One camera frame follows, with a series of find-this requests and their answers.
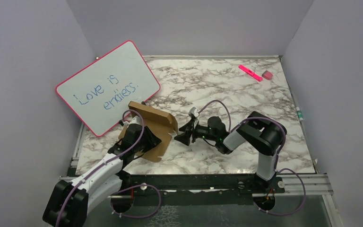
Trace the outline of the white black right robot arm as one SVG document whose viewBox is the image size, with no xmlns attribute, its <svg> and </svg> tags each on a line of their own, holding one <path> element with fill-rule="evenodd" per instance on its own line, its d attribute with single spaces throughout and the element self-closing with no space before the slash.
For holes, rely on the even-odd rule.
<svg viewBox="0 0 363 227">
<path fill-rule="evenodd" d="M 191 113 L 190 120 L 179 130 L 181 134 L 174 137 L 176 141 L 186 146 L 197 139 L 213 141 L 215 148 L 225 155 L 231 154 L 245 142 L 251 144 L 259 153 L 254 187 L 259 192 L 266 192 L 272 187 L 277 174 L 278 155 L 286 141 L 287 130 L 282 124 L 254 111 L 227 131 L 220 117 L 210 117 L 207 125 L 202 126 Z"/>
</svg>

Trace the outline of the brown cardboard box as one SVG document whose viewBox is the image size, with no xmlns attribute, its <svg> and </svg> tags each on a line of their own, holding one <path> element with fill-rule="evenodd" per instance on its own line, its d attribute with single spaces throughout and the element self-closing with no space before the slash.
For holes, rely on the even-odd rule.
<svg viewBox="0 0 363 227">
<path fill-rule="evenodd" d="M 152 162 L 161 161 L 161 156 L 163 156 L 166 152 L 167 147 L 172 139 L 171 133 L 178 133 L 178 123 L 175 117 L 168 112 L 157 110 L 153 107 L 134 101 L 129 102 L 128 107 L 128 111 L 132 114 L 132 118 L 135 116 L 139 116 L 141 118 L 141 126 L 143 128 L 145 126 L 148 126 L 148 128 L 154 133 L 154 135 L 162 140 L 162 142 L 157 147 L 146 152 L 142 155 L 142 157 Z M 118 137 L 119 139 L 123 137 L 128 126 L 129 124 L 125 124 L 123 126 L 123 130 Z M 123 156 L 135 145 L 136 144 L 133 144 L 132 147 L 120 153 L 120 155 Z M 130 163 L 131 162 L 123 161 L 122 166 L 125 167 Z"/>
</svg>

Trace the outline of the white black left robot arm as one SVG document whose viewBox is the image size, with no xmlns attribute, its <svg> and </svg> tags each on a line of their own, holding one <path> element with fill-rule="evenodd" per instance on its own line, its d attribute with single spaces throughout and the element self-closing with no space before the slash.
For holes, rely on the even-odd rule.
<svg viewBox="0 0 363 227">
<path fill-rule="evenodd" d="M 43 213 L 44 222 L 53 227 L 81 227 L 106 197 L 129 190 L 130 175 L 123 171 L 124 167 L 136 153 L 144 154 L 162 141 L 139 123 L 131 123 L 124 130 L 123 137 L 94 167 L 70 182 L 57 182 Z"/>
</svg>

